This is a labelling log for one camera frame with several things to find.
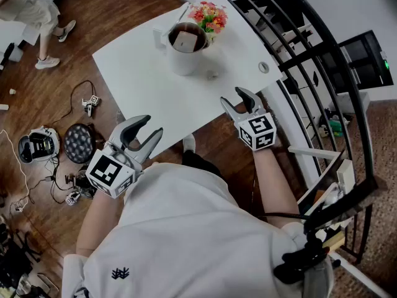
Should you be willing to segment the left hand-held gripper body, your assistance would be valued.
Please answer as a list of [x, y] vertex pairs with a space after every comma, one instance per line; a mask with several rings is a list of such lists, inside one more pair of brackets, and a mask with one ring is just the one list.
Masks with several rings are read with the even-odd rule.
[[118, 198], [142, 172], [142, 165], [135, 161], [139, 147], [122, 148], [120, 133], [123, 122], [118, 124], [102, 150], [97, 150], [86, 170], [91, 185], [113, 199]]

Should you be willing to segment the small gripper with marker block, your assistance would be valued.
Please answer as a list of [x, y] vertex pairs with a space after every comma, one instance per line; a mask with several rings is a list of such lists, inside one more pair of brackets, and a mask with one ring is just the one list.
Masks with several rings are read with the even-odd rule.
[[65, 202], [70, 206], [75, 205], [80, 196], [81, 194], [78, 191], [73, 191], [65, 197]]
[[84, 108], [84, 111], [87, 113], [88, 117], [92, 117], [92, 112], [94, 111], [95, 106], [97, 106], [100, 103], [100, 98], [92, 95], [90, 100], [82, 100], [82, 105]]

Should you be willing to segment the white plastic tray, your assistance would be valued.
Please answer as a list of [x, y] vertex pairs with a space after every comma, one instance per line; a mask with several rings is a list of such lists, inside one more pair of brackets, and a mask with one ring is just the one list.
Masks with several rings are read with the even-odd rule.
[[298, 200], [300, 213], [311, 215], [316, 210], [322, 210], [342, 199], [346, 193], [339, 185], [337, 170], [343, 162], [335, 158], [319, 179]]

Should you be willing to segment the person's white shirt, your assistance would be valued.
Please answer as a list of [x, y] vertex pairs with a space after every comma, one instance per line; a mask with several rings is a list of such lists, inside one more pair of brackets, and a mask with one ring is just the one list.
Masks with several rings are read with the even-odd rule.
[[61, 296], [303, 298], [302, 282], [284, 284], [273, 270], [305, 242], [302, 224], [277, 228], [239, 208], [218, 176], [160, 163], [89, 257], [65, 257]]

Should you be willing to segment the white pitcher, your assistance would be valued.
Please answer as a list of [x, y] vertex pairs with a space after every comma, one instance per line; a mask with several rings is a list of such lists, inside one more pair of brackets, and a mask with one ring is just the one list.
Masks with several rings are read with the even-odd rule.
[[[196, 70], [201, 62], [203, 50], [208, 48], [210, 44], [206, 33], [201, 27], [195, 23], [182, 22], [182, 18], [190, 5], [189, 2], [186, 2], [178, 8], [176, 18], [165, 28], [153, 28], [155, 47], [166, 51], [167, 62], [171, 70], [179, 76], [190, 75]], [[172, 44], [180, 31], [198, 36], [193, 53], [182, 53], [173, 48]]]

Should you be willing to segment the white rectangular box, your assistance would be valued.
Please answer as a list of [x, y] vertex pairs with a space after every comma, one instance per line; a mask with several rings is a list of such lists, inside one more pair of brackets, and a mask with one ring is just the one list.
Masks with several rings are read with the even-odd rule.
[[340, 187], [346, 192], [350, 192], [355, 184], [355, 174], [353, 168], [353, 162], [348, 159], [344, 159], [340, 167], [337, 170], [337, 178]]

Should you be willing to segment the person's white shoe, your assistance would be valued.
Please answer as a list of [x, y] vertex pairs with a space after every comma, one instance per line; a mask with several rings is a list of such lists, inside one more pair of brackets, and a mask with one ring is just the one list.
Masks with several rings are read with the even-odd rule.
[[183, 144], [184, 153], [187, 151], [191, 151], [195, 153], [196, 141], [192, 133], [182, 139], [182, 144]]

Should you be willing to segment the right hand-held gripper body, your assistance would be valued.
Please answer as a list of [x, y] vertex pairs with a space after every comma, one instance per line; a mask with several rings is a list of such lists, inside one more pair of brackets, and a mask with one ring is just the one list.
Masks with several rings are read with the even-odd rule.
[[238, 136], [252, 151], [269, 148], [275, 143], [277, 129], [270, 114], [262, 106], [254, 108], [251, 113], [232, 113], [231, 119], [238, 131]]

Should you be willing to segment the red and yellow flower bouquet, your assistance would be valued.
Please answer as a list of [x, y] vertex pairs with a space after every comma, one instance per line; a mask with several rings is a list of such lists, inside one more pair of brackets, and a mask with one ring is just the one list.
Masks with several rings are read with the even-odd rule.
[[188, 18], [204, 30], [211, 42], [214, 42], [216, 36], [226, 27], [228, 21], [226, 6], [202, 1], [199, 4], [191, 4], [189, 10]]

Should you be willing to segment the white paper piece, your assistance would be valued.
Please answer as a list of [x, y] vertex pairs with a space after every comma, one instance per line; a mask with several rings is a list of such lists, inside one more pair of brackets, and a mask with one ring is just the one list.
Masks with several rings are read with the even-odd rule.
[[182, 53], [193, 53], [198, 40], [198, 36], [189, 32], [180, 31], [174, 43], [173, 48]]

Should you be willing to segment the person's right forearm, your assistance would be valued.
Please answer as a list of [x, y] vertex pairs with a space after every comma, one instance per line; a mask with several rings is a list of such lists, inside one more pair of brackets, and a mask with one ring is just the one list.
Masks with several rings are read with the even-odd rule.
[[264, 212], [299, 214], [297, 200], [271, 149], [253, 153]]

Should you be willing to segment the person's black trouser leg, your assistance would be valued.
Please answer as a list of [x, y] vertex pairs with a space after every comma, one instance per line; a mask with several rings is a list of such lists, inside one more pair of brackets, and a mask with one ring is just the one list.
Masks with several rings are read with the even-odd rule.
[[192, 150], [186, 150], [183, 153], [182, 165], [208, 171], [223, 179], [220, 170], [213, 163], [203, 159]]

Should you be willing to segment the white and black headset case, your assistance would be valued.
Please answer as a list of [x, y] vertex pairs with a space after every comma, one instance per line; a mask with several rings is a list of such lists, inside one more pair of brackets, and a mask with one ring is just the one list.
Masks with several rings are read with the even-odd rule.
[[47, 161], [60, 151], [60, 138], [53, 128], [41, 126], [24, 135], [18, 142], [18, 154], [21, 162]]

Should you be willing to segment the black metal railing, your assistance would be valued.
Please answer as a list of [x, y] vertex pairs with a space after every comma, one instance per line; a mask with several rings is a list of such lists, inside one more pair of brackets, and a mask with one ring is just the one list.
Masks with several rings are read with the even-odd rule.
[[[290, 73], [290, 69], [297, 66], [299, 69], [300, 73], [302, 74], [303, 78], [305, 79], [307, 86], [309, 87], [314, 100], [316, 101], [316, 104], [318, 108], [320, 109], [320, 113], [323, 116], [323, 119], [326, 121], [326, 128], [328, 129], [329, 135], [328, 137], [331, 140], [332, 147], [334, 149], [333, 152], [336, 151], [336, 142], [334, 139], [334, 135], [331, 132], [331, 126], [329, 124], [329, 119], [327, 115], [325, 114], [325, 109], [322, 106], [322, 103], [320, 102], [318, 93], [314, 90], [314, 86], [311, 85], [311, 82], [309, 82], [309, 77], [308, 73], [306, 70], [303, 68], [302, 63], [307, 60], [311, 60], [315, 67], [318, 69], [320, 76], [322, 80], [325, 83], [325, 86], [328, 90], [328, 93], [331, 97], [332, 103], [334, 104], [335, 111], [337, 112], [337, 115], [342, 118], [342, 111], [341, 108], [339, 107], [339, 104], [337, 103], [337, 98], [336, 98], [336, 91], [334, 84], [331, 82], [331, 74], [328, 74], [328, 71], [324, 69], [324, 66], [322, 62], [319, 60], [320, 55], [323, 53], [327, 54], [329, 53], [331, 58], [334, 60], [336, 64], [336, 70], [337, 73], [340, 73], [342, 81], [344, 82], [344, 85], [347, 87], [347, 91], [349, 93], [350, 100], [352, 101], [352, 106], [354, 109], [355, 113], [355, 119], [357, 121], [357, 125], [359, 127], [360, 131], [360, 137], [362, 141], [362, 151], [364, 154], [364, 162], [365, 162], [365, 179], [361, 182], [364, 184], [365, 188], [370, 188], [372, 187], [373, 189], [367, 189], [364, 192], [355, 192], [355, 199], [354, 201], [361, 201], [363, 205], [357, 204], [355, 205], [357, 208], [360, 205], [361, 207], [354, 212], [354, 228], [353, 228], [353, 238], [352, 238], [352, 248], [347, 247], [347, 241], [345, 241], [344, 245], [341, 246], [342, 250], [344, 250], [346, 253], [349, 255], [353, 256], [356, 258], [355, 263], [359, 264], [362, 260], [362, 257], [364, 255], [365, 247], [367, 244], [367, 238], [370, 230], [370, 223], [371, 223], [371, 218], [372, 218], [372, 209], [373, 209], [373, 201], [366, 201], [367, 203], [364, 202], [364, 196], [369, 197], [371, 193], [373, 193], [374, 187], [378, 187], [375, 183], [375, 177], [374, 177], [374, 170], [373, 170], [373, 150], [372, 150], [372, 141], [370, 138], [370, 132], [368, 129], [368, 122], [367, 122], [367, 116], [366, 113], [364, 112], [363, 109], [363, 104], [359, 98], [359, 89], [357, 87], [356, 82], [354, 81], [353, 74], [350, 72], [350, 68], [348, 66], [347, 60], [345, 59], [344, 55], [342, 54], [341, 49], [339, 48], [335, 38], [333, 37], [332, 33], [329, 31], [329, 29], [326, 27], [326, 24], [323, 22], [323, 20], [320, 18], [320, 16], [317, 14], [317, 12], [311, 7], [309, 2], [307, 0], [289, 0], [291, 1], [294, 6], [296, 6], [299, 10], [303, 12], [303, 15], [308, 18], [310, 21], [310, 24], [314, 24], [314, 29], [319, 33], [319, 36], [322, 39], [322, 42], [320, 44], [317, 44], [316, 46], [312, 47], [309, 42], [307, 41], [306, 38], [302, 36], [302, 34], [298, 31], [298, 27], [292, 22], [292, 20], [289, 18], [288, 14], [285, 12], [285, 9], [279, 5], [275, 0], [267, 0], [270, 5], [276, 10], [278, 10], [279, 14], [282, 15], [282, 17], [290, 23], [292, 26], [293, 32], [297, 34], [298, 39], [300, 42], [303, 44], [303, 46], [306, 48], [306, 51], [303, 52], [303, 55], [296, 55], [293, 51], [292, 48], [289, 46], [289, 42], [286, 41], [284, 37], [281, 36], [281, 33], [276, 29], [274, 24], [268, 20], [265, 15], [262, 14], [262, 12], [258, 9], [257, 5], [255, 2], [252, 0], [244, 0], [251, 9], [254, 9], [255, 12], [259, 15], [259, 17], [270, 27], [271, 31], [279, 38], [281, 41], [282, 45], [286, 47], [287, 52], [291, 55], [292, 59], [288, 60], [286, 62], [283, 62], [280, 58], [279, 55], [276, 54], [276, 51], [270, 46], [269, 41], [264, 37], [264, 35], [260, 32], [258, 27], [256, 27], [253, 22], [251, 22], [248, 19], [248, 16], [246, 13], [243, 12], [243, 10], [232, 0], [227, 0], [237, 11], [238, 13], [243, 17], [243, 19], [249, 24], [249, 26], [252, 28], [252, 30], [255, 32], [255, 34], [260, 38], [264, 46], [266, 47], [267, 51], [274, 56], [276, 62], [278, 63], [278, 68], [282, 73], [285, 73], [287, 78], [291, 81], [293, 87], [295, 88], [295, 91], [297, 92], [298, 98], [301, 100], [303, 104], [303, 108], [310, 118], [310, 125], [312, 126], [314, 130], [314, 136], [317, 138], [318, 144], [320, 148], [323, 148], [323, 142], [320, 139], [319, 136], [319, 130], [316, 128], [313, 122], [313, 116], [311, 115], [311, 111], [306, 103], [306, 101], [303, 98], [303, 95], [301, 91], [298, 89], [298, 85], [296, 82], [294, 82], [292, 75]], [[357, 216], [361, 210], [365, 210], [365, 220], [364, 220], [364, 229], [362, 232], [362, 240], [360, 243], [360, 249], [359, 252], [356, 253], [354, 251], [355, 248], [355, 238], [356, 238], [356, 232], [357, 232]]]

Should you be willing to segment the person's left forearm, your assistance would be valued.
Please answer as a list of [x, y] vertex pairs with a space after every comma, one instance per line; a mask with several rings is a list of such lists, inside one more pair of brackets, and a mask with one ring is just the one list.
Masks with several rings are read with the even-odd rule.
[[96, 192], [76, 242], [76, 254], [89, 257], [115, 228], [123, 209], [123, 199], [111, 198], [107, 194]]

